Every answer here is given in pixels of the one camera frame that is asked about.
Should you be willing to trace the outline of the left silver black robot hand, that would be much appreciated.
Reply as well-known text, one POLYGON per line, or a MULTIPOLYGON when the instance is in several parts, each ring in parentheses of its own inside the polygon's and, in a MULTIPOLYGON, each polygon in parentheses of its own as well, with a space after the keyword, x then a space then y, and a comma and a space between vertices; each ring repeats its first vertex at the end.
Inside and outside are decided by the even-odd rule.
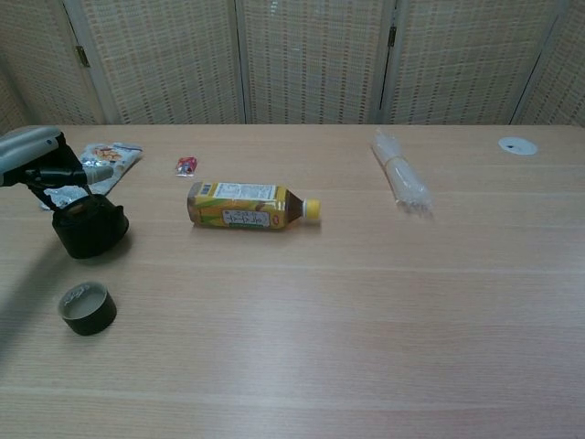
POLYGON ((23 128, 1 137, 1 185, 84 187, 113 176, 111 166, 85 168, 55 126, 23 128))

